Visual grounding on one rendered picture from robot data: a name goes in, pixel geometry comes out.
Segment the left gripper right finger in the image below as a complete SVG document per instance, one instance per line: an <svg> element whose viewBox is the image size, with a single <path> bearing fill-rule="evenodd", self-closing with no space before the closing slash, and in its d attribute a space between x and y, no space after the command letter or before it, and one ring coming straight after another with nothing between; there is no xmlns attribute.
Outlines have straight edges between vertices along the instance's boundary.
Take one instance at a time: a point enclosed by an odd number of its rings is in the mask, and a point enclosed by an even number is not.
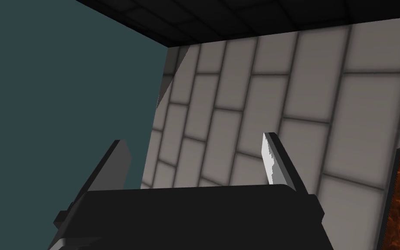
<svg viewBox="0 0 400 250"><path fill-rule="evenodd" d="M276 133L263 133L261 156L269 184L285 184L300 194L308 194Z"/></svg>

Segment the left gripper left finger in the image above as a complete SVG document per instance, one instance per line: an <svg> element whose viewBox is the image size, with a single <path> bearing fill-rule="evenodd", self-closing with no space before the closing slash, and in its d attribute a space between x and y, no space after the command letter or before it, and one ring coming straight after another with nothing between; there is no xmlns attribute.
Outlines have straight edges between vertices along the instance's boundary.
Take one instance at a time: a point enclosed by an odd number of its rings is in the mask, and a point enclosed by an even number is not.
<svg viewBox="0 0 400 250"><path fill-rule="evenodd" d="M131 164L131 154L125 140L114 140L81 190L72 205L87 191L106 191L123 189Z"/></svg>

